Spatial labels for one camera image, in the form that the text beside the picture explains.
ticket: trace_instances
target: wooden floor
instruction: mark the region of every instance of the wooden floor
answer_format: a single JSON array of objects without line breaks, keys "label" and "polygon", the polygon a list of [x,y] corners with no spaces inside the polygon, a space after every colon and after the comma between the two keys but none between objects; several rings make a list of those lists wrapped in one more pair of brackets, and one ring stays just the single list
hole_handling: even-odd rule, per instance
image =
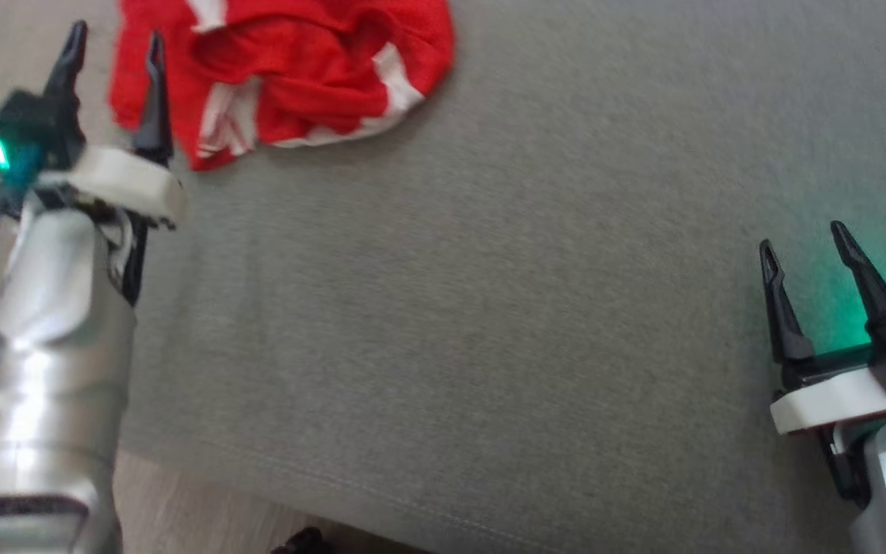
[{"label": "wooden floor", "polygon": [[[0,0],[0,102],[13,87],[42,87],[70,24],[91,26],[78,79],[81,124],[92,141],[112,136],[105,88],[117,32],[116,0]],[[12,226],[0,224],[0,286]],[[268,553],[306,525],[324,530],[341,554],[414,552],[250,495],[229,491],[121,453],[115,498],[128,554]]]}]

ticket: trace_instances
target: white stripe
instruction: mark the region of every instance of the white stripe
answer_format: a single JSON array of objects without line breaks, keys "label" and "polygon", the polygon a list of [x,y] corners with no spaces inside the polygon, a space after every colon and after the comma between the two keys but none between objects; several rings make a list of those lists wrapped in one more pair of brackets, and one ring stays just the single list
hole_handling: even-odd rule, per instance
[{"label": "white stripe", "polygon": [[231,127],[231,153],[242,155],[248,150],[255,148],[258,141],[258,130],[255,125],[255,113],[258,109],[259,92],[261,91],[261,78],[252,76],[240,85],[235,92],[235,99],[231,101],[228,115],[234,123]]},{"label": "white stripe", "polygon": [[207,94],[207,104],[204,104],[204,115],[200,121],[200,134],[197,137],[200,149],[214,154],[231,144],[228,130],[222,123],[225,122],[228,110],[231,109],[236,88],[225,83],[215,83],[211,86],[211,91]]},{"label": "white stripe", "polygon": [[333,129],[324,126],[316,126],[310,129],[305,137],[281,140],[273,145],[282,148],[295,148],[299,146],[321,146],[344,140],[355,140],[383,133],[394,127],[401,121],[401,117],[412,109],[412,106],[422,102],[422,92],[409,83],[405,76],[405,63],[401,60],[401,54],[393,43],[388,42],[379,53],[371,59],[375,64],[375,72],[378,73],[385,90],[388,92],[388,106],[379,117],[361,117],[358,129],[347,135],[338,135]]},{"label": "white stripe", "polygon": [[225,14],[228,13],[226,0],[187,0],[194,15],[197,15],[197,25],[193,32],[208,32],[215,28],[225,27]]}]

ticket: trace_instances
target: gray fabric surface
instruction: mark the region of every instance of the gray fabric surface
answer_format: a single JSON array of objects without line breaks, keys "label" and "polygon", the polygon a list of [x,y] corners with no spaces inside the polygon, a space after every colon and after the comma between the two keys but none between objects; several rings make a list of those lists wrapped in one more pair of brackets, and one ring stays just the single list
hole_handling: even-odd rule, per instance
[{"label": "gray fabric surface", "polygon": [[127,447],[440,552],[846,550],[768,414],[756,248],[855,340],[827,225],[886,275],[886,1],[453,12],[400,128],[183,176]]}]

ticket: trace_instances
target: red towel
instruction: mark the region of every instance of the red towel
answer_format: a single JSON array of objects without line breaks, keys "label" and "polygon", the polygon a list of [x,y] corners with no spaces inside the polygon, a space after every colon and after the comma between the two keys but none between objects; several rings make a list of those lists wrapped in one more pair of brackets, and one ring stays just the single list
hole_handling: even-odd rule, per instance
[{"label": "red towel", "polygon": [[152,29],[166,43],[173,134],[194,169],[254,148],[362,138],[398,123],[453,61],[446,0],[120,0],[109,101],[142,114]]}]

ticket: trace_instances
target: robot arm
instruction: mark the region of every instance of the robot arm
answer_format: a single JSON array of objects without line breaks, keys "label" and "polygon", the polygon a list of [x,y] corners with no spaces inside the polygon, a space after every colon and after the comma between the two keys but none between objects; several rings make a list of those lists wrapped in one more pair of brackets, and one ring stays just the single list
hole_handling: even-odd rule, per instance
[{"label": "robot arm", "polygon": [[778,257],[762,242],[772,352],[781,364],[771,413],[783,435],[816,435],[841,498],[864,510],[851,526],[854,549],[886,553],[886,283],[846,225],[833,222],[831,231],[854,273],[871,342],[816,354],[784,291]]},{"label": "robot arm", "polygon": [[112,471],[127,404],[145,243],[186,211],[162,41],[133,153],[84,143],[77,22],[43,95],[0,109],[0,210],[22,199],[0,299],[0,552],[121,552]]}]

